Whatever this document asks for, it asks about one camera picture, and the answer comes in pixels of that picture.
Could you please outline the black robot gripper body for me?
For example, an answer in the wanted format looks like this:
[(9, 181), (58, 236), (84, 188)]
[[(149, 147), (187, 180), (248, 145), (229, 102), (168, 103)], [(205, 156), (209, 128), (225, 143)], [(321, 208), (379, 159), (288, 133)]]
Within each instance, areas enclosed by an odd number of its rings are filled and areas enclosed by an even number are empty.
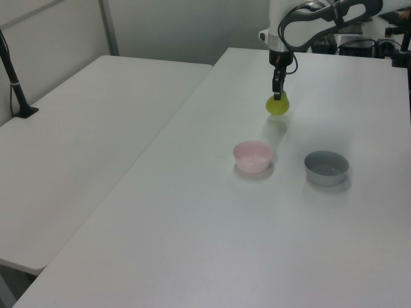
[(293, 62), (293, 53), (289, 50), (269, 50), (269, 62), (277, 70), (286, 69)]

